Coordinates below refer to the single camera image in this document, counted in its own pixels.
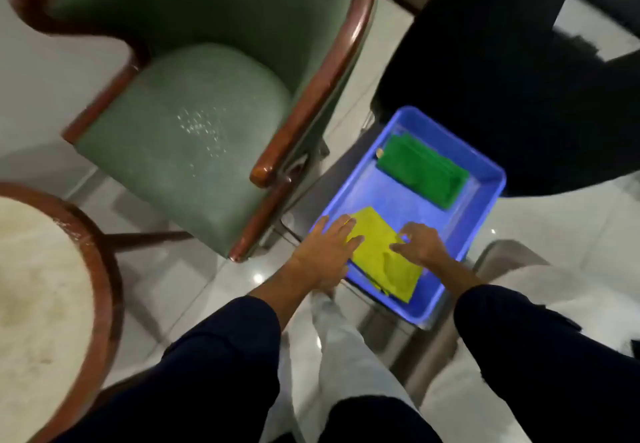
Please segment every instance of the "chair seat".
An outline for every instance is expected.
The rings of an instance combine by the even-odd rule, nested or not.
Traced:
[[[226,256],[268,193],[249,175],[291,101],[258,61],[199,44],[155,59],[76,148]]]

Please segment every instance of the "cleaning cloth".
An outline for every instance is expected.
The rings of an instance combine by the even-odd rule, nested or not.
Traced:
[[[404,241],[372,207],[364,208],[351,216],[357,222],[349,239],[365,237],[364,242],[353,253],[353,262],[384,292],[408,303],[422,274],[422,268],[389,249],[391,243]]]
[[[465,169],[408,133],[388,140],[378,168],[444,210],[453,205],[469,177]]]

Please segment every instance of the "green upholstered chair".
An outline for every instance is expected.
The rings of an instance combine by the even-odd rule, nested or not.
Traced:
[[[128,65],[63,137],[236,261],[317,161],[374,3],[12,0],[41,32],[130,45]]]

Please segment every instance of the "yellow cloth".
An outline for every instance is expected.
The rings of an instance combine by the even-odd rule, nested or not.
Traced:
[[[353,253],[353,262],[383,291],[408,303],[422,274],[422,268],[389,249],[391,243],[404,241],[372,207],[364,208],[351,216],[357,222],[349,239],[365,237],[364,243]]]

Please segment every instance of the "blue tray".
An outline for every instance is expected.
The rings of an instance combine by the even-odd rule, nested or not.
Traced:
[[[441,210],[376,168],[376,149],[384,148],[390,135],[401,133],[410,133],[469,172],[466,185],[449,210]],[[498,165],[417,108],[404,107],[396,112],[322,215],[328,215],[332,222],[342,214],[372,206],[396,232],[409,221],[436,228],[449,253],[460,261],[505,182],[506,175]],[[351,261],[347,278],[416,325],[429,318],[444,292],[438,278],[426,269],[409,303],[380,292]]]

